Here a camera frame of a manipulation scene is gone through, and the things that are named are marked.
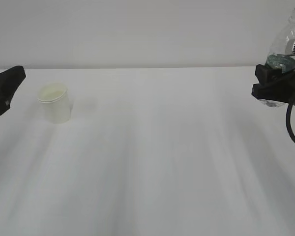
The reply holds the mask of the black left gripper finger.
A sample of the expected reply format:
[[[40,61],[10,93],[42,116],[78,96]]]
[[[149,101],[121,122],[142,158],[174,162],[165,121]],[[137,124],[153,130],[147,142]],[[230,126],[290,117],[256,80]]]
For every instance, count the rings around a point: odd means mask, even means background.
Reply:
[[[10,109],[12,98],[25,78],[25,70],[19,65],[0,73],[0,115]]]

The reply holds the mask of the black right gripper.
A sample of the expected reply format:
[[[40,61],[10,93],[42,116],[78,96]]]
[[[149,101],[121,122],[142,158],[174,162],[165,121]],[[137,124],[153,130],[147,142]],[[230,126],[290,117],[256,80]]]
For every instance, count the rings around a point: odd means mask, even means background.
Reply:
[[[289,103],[295,93],[295,69],[286,73],[281,68],[258,64],[255,68],[258,83],[252,86],[252,96],[258,100]]]

